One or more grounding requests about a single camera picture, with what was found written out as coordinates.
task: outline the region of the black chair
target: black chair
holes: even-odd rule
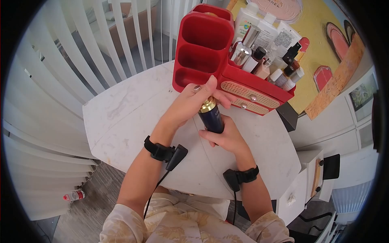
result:
[[[323,180],[339,178],[340,154],[324,158]]]

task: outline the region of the organizer drawer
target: organizer drawer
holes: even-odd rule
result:
[[[248,111],[251,111],[251,112],[254,112],[254,113],[257,113],[259,115],[265,115],[269,112],[269,109],[267,109],[266,107],[263,107],[259,104],[256,104],[256,103],[253,103],[253,102],[241,99],[241,98],[237,98],[234,102],[232,102],[232,105],[239,107],[239,108],[242,108],[242,109],[245,109],[245,110],[248,110]]]
[[[220,84],[220,87],[227,92],[239,95],[269,108],[277,108],[281,105],[280,102],[273,97],[233,81],[224,81]]]

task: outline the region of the red makeup organizer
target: red makeup organizer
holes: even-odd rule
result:
[[[181,21],[175,54],[173,87],[182,92],[190,83],[205,84],[213,74],[217,88],[238,97],[232,105],[265,115],[294,96],[241,70],[228,59],[234,37],[232,13],[208,4],[195,6]]]

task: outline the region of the white marble table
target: white marble table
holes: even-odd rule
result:
[[[172,87],[174,61],[143,71],[94,97],[83,107],[85,129],[92,154],[126,172],[143,147],[144,139],[179,95]],[[292,141],[276,110],[265,116],[219,106],[231,116],[253,153],[271,199],[279,199],[301,166]],[[163,180],[162,186],[197,195],[233,199],[223,178],[236,169],[233,154],[198,135],[204,125],[198,115],[182,126],[173,144],[189,152]]]

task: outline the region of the wooden handle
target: wooden handle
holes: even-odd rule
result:
[[[312,192],[311,192],[311,197],[316,195],[316,188],[319,185],[319,178],[320,178],[320,159],[316,160],[316,165],[315,165],[315,177],[314,177],[314,184],[312,186]]]

